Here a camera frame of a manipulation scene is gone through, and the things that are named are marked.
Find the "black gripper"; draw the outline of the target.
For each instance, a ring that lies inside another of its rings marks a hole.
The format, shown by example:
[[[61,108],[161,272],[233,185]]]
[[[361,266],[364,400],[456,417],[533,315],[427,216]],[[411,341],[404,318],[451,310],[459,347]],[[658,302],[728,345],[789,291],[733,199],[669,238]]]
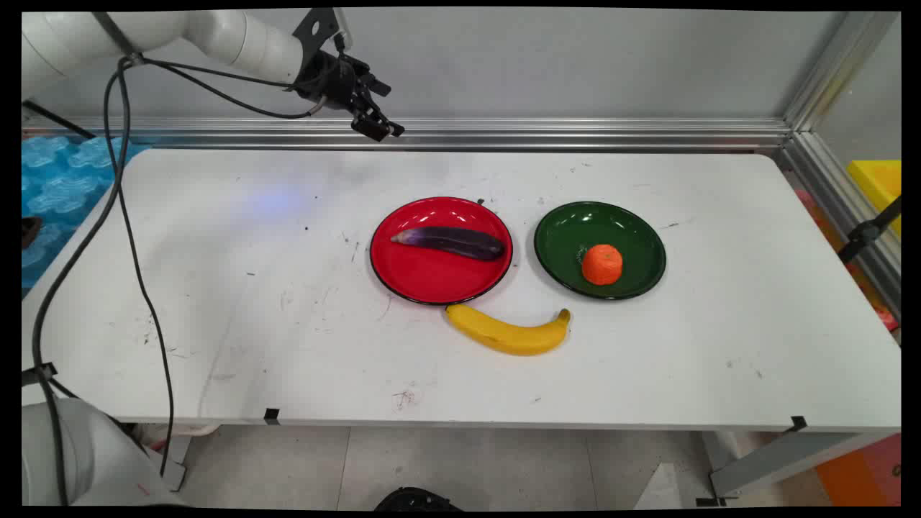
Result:
[[[330,109],[351,112],[350,127],[376,142],[404,134],[405,128],[389,120],[375,101],[375,95],[387,97],[391,87],[371,73],[368,63],[352,56],[317,50],[302,66],[294,91],[313,102],[325,99]]]

